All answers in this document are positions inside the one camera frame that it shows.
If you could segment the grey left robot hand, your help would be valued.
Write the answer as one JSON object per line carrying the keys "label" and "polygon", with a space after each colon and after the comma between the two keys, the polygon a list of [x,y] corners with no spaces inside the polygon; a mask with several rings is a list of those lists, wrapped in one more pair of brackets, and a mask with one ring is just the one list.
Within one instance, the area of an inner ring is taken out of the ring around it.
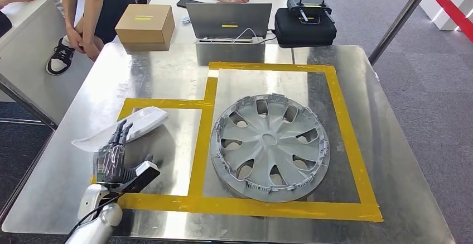
{"label": "grey left robot hand", "polygon": [[93,170],[96,181],[99,183],[125,184],[149,171],[153,178],[159,176],[157,166],[144,161],[138,166],[125,166],[127,137],[133,123],[122,120],[108,142],[94,155]]}

